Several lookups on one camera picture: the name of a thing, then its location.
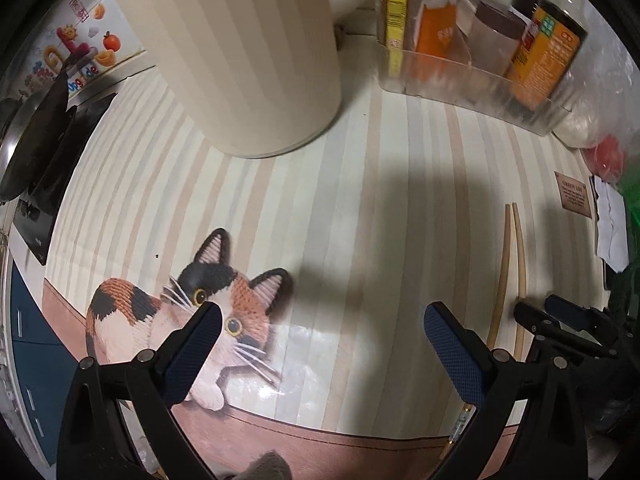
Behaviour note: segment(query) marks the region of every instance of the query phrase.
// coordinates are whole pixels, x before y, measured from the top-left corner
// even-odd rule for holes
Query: cabinet door
[[[14,341],[20,392],[42,452],[56,462],[66,395],[78,362],[62,345]]]
[[[14,341],[62,344],[33,301],[15,264],[11,270],[11,335]]]

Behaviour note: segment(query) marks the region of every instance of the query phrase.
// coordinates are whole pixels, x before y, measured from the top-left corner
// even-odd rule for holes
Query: beige bin
[[[276,155],[340,106],[328,0],[117,0],[185,110],[222,152]]]

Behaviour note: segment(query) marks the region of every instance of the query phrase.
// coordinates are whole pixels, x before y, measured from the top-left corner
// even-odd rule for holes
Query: stove
[[[43,265],[47,262],[53,227],[71,175],[114,97],[115,94],[110,94],[86,107],[81,105],[81,109],[69,108],[69,125],[49,165],[18,199],[14,225]]]

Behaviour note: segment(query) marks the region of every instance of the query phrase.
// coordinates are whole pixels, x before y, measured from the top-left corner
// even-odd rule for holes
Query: calico cat
[[[119,278],[103,282],[86,314],[86,348],[101,364],[129,361],[142,349],[157,349],[182,328],[205,301],[220,306],[223,330],[186,400],[220,410],[225,397],[217,382],[222,370],[250,367],[276,385],[279,374],[266,362],[269,316],[289,295],[292,280],[284,269],[271,269],[252,280],[228,265],[229,236],[216,229],[177,280],[160,298]]]

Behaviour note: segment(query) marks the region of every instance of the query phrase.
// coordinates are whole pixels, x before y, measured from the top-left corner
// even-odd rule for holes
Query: chopstick
[[[504,205],[504,237],[502,239],[502,259],[500,261],[500,276],[498,277],[498,291],[495,296],[494,312],[491,316],[491,324],[489,325],[489,335],[486,338],[486,345],[489,350],[495,346],[498,339],[498,331],[500,330],[500,320],[504,311],[504,300],[507,295],[507,281],[509,278],[509,262],[511,256],[511,205]],[[440,452],[440,460],[444,460],[451,446],[458,440],[460,434],[465,429],[466,423],[470,417],[473,406],[465,404],[458,415],[453,431],[449,436],[449,440],[442,447]]]
[[[518,248],[518,301],[527,299],[527,264],[524,255],[524,240],[522,237],[522,224],[518,204],[513,203],[513,219],[516,224],[516,247]],[[516,343],[513,349],[513,357],[516,361],[522,361],[522,349],[524,346],[524,328],[516,326]]]

